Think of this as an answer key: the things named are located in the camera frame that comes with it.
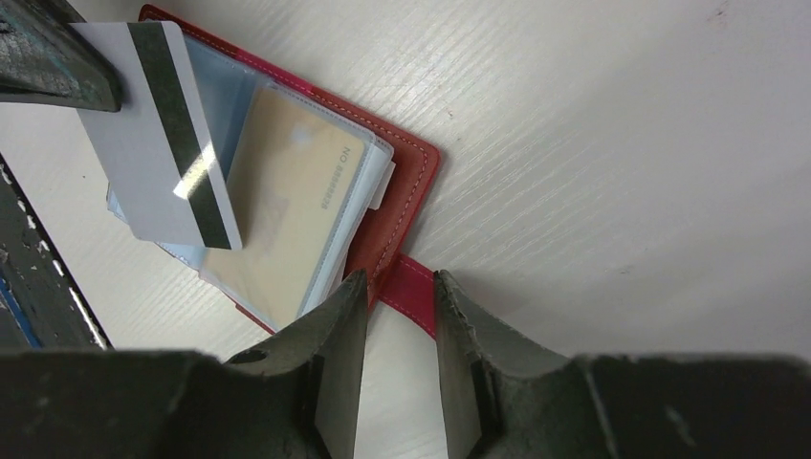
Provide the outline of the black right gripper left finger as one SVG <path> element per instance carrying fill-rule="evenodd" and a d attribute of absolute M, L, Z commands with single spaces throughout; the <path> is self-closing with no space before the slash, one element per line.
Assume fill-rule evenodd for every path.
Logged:
<path fill-rule="evenodd" d="M 228 361 L 180 351 L 1 357 L 5 458 L 350 458 L 365 271 Z"/>

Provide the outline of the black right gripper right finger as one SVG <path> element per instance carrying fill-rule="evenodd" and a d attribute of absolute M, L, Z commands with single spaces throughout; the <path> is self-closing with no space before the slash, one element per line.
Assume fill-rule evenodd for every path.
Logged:
<path fill-rule="evenodd" d="M 452 458 L 806 458 L 810 365 L 780 354 L 564 357 L 434 276 Z"/>

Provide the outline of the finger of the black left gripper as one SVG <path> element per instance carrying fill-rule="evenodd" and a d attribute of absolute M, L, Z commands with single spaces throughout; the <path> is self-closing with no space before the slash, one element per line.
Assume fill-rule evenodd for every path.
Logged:
<path fill-rule="evenodd" d="M 67 1 L 3 0 L 1 100 L 119 112 L 119 75 L 74 29 L 84 22 Z"/>

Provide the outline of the white card dark stripe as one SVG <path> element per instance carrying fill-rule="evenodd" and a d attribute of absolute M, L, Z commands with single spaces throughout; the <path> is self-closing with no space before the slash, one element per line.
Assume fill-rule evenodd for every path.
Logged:
<path fill-rule="evenodd" d="M 81 123 L 133 235 L 144 241 L 242 246 L 180 27 L 173 22 L 76 23 L 121 78 L 116 113 L 81 109 Z"/>

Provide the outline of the red leather card holder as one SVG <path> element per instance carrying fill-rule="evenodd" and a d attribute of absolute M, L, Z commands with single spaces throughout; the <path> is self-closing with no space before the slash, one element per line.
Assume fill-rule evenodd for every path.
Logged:
<path fill-rule="evenodd" d="M 370 129 L 394 148 L 393 173 L 380 206 L 367 211 L 348 250 L 344 275 L 366 270 L 371 305 L 381 301 L 435 335 L 432 271 L 401 248 L 440 167 L 439 149 L 359 106 L 300 78 L 257 55 L 186 22 L 157 6 L 142 6 L 139 18 L 177 23 L 193 43 L 227 62 L 240 63 L 326 108 Z"/>

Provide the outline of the white card edgewise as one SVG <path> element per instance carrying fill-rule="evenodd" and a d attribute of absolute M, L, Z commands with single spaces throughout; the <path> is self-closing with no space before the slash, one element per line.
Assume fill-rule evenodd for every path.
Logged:
<path fill-rule="evenodd" d="M 282 88 L 257 89 L 228 177 L 243 247 L 208 250 L 201 277 L 274 331 L 319 304 L 334 275 L 324 258 L 369 143 Z"/>

